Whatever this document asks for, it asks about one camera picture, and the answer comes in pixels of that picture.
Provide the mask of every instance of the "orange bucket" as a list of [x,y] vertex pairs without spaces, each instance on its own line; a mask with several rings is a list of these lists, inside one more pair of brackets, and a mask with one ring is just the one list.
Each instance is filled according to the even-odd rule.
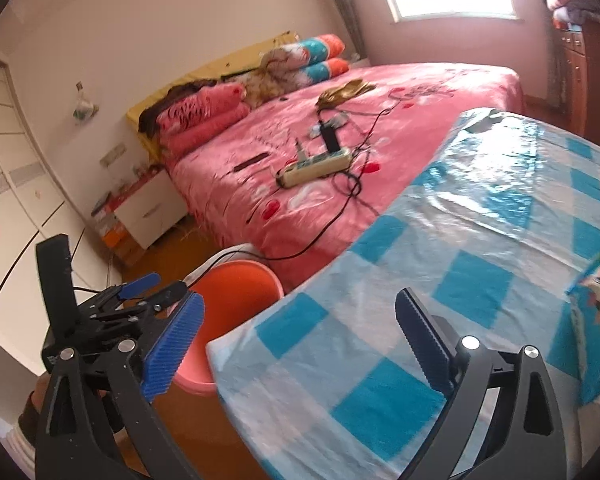
[[216,383],[206,344],[269,308],[284,292],[273,271],[252,260],[232,260],[213,267],[189,290],[205,300],[205,320],[173,381],[190,394],[211,396]]

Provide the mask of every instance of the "drawer handle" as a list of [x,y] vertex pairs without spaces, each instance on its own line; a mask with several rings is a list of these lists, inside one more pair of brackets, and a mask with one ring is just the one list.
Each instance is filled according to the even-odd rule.
[[151,216],[151,215],[152,215],[152,214],[154,214],[156,211],[158,211],[158,209],[160,209],[160,206],[161,206],[161,205],[162,205],[162,204],[158,204],[158,205],[155,205],[155,206],[153,206],[151,209],[149,209],[149,211],[147,211],[146,213],[144,213],[144,214],[142,215],[142,218],[149,218],[149,216]]

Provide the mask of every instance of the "door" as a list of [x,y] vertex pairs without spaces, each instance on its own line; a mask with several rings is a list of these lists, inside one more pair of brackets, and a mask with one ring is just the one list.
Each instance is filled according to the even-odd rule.
[[567,90],[570,110],[570,130],[584,136],[587,119],[587,59],[565,49],[567,57]]

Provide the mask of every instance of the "yellow headboard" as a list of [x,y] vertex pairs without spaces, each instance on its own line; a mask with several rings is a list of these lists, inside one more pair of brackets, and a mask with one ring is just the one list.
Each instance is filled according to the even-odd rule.
[[297,40],[298,35],[288,30],[283,34],[276,36],[275,38],[271,38],[270,40],[256,43],[237,50],[228,56],[224,56],[220,59],[212,61],[211,63],[207,63],[193,72],[189,72],[181,78],[170,82],[168,85],[163,86],[158,91],[155,91],[149,95],[149,97],[140,101],[137,105],[129,108],[129,110],[126,112],[126,118],[138,135],[140,144],[142,144],[144,149],[146,149],[149,153],[151,160],[155,162],[160,161],[160,146],[158,145],[157,137],[149,139],[146,135],[138,133],[138,120],[140,118],[140,114],[145,108],[157,103],[160,99],[167,95],[169,89],[175,85],[182,85],[184,83],[194,81],[195,79],[219,79],[220,76],[224,74],[256,68],[260,65],[260,58],[264,53],[276,46],[293,43]]

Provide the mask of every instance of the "blue gripper pad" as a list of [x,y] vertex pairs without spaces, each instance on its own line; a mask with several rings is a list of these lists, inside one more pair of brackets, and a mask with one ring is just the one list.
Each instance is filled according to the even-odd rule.
[[406,290],[401,290],[395,297],[395,319],[407,338],[429,386],[448,399],[455,389],[450,377],[451,356]]
[[147,402],[165,393],[205,318],[202,296],[188,292],[171,316],[160,339],[144,358],[140,389]]
[[122,286],[122,290],[118,293],[118,297],[121,300],[131,300],[142,294],[144,291],[149,290],[152,286],[158,285],[161,280],[160,274],[157,272],[149,272],[142,278],[125,283],[125,285]]

